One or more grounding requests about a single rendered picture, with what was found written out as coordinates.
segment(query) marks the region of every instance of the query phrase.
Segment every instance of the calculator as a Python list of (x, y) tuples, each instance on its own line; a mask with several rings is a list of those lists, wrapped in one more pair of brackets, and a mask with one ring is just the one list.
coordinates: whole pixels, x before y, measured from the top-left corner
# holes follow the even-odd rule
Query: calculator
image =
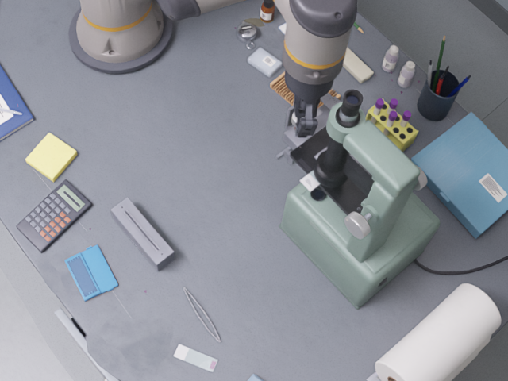
[(79, 190), (64, 180), (17, 224), (17, 229), (43, 252), (91, 206)]

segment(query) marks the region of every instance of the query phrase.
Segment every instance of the blue notebook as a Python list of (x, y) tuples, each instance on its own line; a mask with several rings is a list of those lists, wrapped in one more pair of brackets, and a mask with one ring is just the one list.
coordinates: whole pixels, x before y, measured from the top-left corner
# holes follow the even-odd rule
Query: blue notebook
[(473, 113), (412, 160), (474, 238), (508, 211), (508, 149)]
[(0, 140), (25, 127), (33, 121), (33, 115), (21, 99), (9, 77), (0, 66), (0, 109), (19, 111), (22, 115), (14, 115), (0, 111)]
[(66, 259), (65, 263), (85, 301), (118, 287), (118, 282), (97, 245)]

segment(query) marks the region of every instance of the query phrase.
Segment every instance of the gray table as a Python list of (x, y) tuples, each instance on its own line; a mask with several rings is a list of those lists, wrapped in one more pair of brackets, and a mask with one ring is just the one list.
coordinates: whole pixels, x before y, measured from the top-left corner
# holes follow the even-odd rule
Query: gray table
[[(237, 381), (253, 372), (266, 379), (365, 379), (374, 362), (459, 284), (473, 283), (508, 312), (508, 267), (440, 277), (410, 265), (360, 310), (352, 307), (279, 229), (287, 192), (304, 173), (275, 155), (287, 103), (250, 67), (251, 53), (235, 27), (257, 17), (247, 1), (177, 23), (169, 49), (152, 66), (105, 75), (71, 53), (67, 28), (76, 3), (35, 2), (24, 10), (4, 0), (0, 13), (2, 66), (36, 121), (0, 142), (0, 218), (75, 320), (92, 356), (123, 381), (166, 379)], [(401, 93), (396, 75), (380, 69), (390, 45), (361, 16), (365, 35), (350, 47), (374, 71), (360, 85), (346, 71), (334, 89), (399, 99), (420, 130), (408, 156), (425, 147), (466, 112), (454, 105), (444, 121), (416, 110), (425, 81)], [(283, 35), (273, 23), (256, 43), (279, 58)], [(407, 60), (404, 54), (397, 70)], [(57, 184), (68, 179), (94, 206), (47, 252), (16, 229), (55, 184), (25, 164), (48, 132), (79, 152)], [(508, 218), (478, 240), (433, 196), (418, 193), (441, 227), (421, 256), (439, 269), (464, 269), (503, 255)], [(110, 209), (129, 197), (176, 250), (161, 272), (116, 226)], [(99, 244), (120, 286), (84, 302), (64, 260)], [(194, 316), (187, 287), (206, 309), (223, 342)], [(178, 343), (219, 359), (216, 371), (172, 357)]]

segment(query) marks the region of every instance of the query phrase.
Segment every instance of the pen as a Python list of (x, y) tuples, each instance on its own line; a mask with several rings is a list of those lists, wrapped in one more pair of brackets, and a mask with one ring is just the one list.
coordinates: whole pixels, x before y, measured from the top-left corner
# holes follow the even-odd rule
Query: pen
[(462, 82), (460, 83), (460, 85), (459, 85), (459, 86), (457, 86), (455, 89), (453, 89), (453, 91), (450, 93), (450, 95), (449, 95), (448, 97), (450, 98), (450, 97), (452, 97), (453, 95), (455, 95), (455, 94), (456, 94), (456, 93), (457, 93), (457, 92), (458, 92), (458, 91), (462, 88), (462, 86), (466, 84), (466, 82), (467, 82), (470, 78), (471, 78), (471, 76), (470, 76), (470, 75), (469, 75), (469, 76), (467, 76), (467, 77), (466, 77), (466, 79), (465, 79), (464, 81), (462, 81)]
[(427, 71), (427, 83), (432, 89), (432, 60), (429, 61), (429, 70)]
[(450, 66), (446, 67), (446, 70), (444, 71), (443, 75), (441, 77), (439, 77), (439, 81), (437, 81), (437, 87), (436, 87), (436, 94), (437, 95), (441, 95), (441, 88), (443, 87), (443, 82), (445, 80), (445, 76), (448, 73), (449, 68), (450, 68)]
[(434, 76), (434, 83), (432, 85), (432, 91), (436, 92), (437, 80), (439, 79), (439, 70), (441, 69), (441, 59), (443, 58), (443, 51), (445, 50), (445, 41), (446, 36), (443, 36), (443, 41), (441, 42), (441, 50), (439, 51), (439, 58), (437, 60), (436, 74)]
[(10, 114), (14, 114), (14, 115), (23, 115), (23, 113), (20, 113), (19, 111), (14, 111), (14, 110), (10, 110), (10, 109), (0, 109), (0, 111), (3, 113), (10, 113)]
[(358, 29), (358, 32), (360, 32), (360, 33), (362, 33), (362, 34), (365, 34), (364, 30), (363, 30), (363, 29), (361, 29), (361, 27), (359, 27), (357, 23), (354, 23), (354, 26), (355, 26), (355, 28), (357, 28), (357, 29)]

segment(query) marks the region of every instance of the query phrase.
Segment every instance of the yellow sticky notes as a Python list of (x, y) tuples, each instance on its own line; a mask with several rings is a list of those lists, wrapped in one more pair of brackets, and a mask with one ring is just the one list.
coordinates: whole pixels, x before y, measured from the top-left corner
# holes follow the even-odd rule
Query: yellow sticky notes
[(73, 147), (48, 133), (26, 156), (25, 161), (30, 167), (55, 182), (77, 155), (78, 152)]

